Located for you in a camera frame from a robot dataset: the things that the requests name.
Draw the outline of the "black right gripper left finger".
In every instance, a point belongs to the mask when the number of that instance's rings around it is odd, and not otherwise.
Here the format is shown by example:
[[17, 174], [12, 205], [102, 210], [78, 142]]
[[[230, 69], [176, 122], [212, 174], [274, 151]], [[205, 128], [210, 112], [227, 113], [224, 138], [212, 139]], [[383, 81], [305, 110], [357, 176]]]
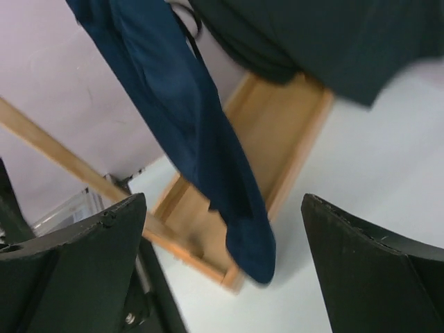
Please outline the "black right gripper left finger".
[[146, 217], [135, 194], [1, 248], [2, 332], [118, 332]]

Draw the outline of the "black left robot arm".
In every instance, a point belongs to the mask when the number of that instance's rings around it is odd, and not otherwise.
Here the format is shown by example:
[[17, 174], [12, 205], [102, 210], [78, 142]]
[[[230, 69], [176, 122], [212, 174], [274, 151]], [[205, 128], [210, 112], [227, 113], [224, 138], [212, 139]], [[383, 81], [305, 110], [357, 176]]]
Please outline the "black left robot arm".
[[135, 194], [38, 237], [1, 171], [2, 332], [184, 332]]

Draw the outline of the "navy blue shorts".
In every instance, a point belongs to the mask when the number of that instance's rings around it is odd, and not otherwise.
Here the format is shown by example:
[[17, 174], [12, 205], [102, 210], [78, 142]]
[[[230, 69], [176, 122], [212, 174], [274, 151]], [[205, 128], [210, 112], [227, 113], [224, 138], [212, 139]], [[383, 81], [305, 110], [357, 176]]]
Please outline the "navy blue shorts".
[[270, 283], [276, 244], [266, 205], [194, 35], [165, 1], [68, 6], [172, 164], [220, 214], [237, 266]]

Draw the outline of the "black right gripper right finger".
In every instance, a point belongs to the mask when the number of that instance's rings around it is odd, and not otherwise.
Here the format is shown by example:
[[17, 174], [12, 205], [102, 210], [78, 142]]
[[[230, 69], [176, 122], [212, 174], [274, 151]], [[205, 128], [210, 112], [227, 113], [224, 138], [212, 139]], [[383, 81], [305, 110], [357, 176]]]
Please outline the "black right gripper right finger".
[[305, 194], [301, 205], [333, 332], [442, 332], [443, 249]]

